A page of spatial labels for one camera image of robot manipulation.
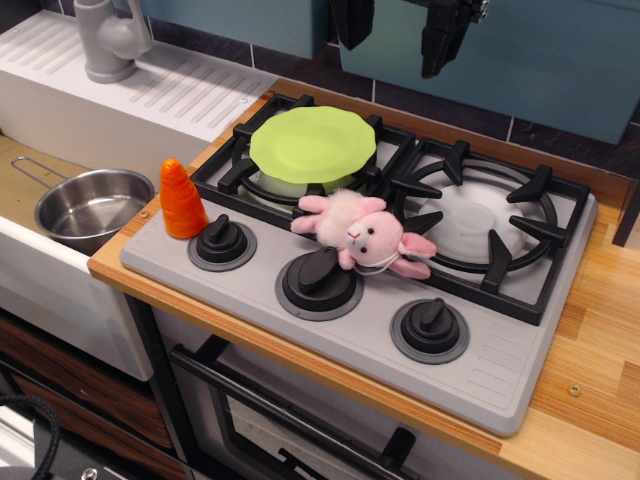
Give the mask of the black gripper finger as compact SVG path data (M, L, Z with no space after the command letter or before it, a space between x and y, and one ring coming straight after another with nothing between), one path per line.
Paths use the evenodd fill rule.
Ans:
M422 32L422 77L438 76L456 59L469 25L480 23L488 13L488 1L429 1Z
M338 40L347 50L353 50L369 37L374 0L330 0L330 6Z

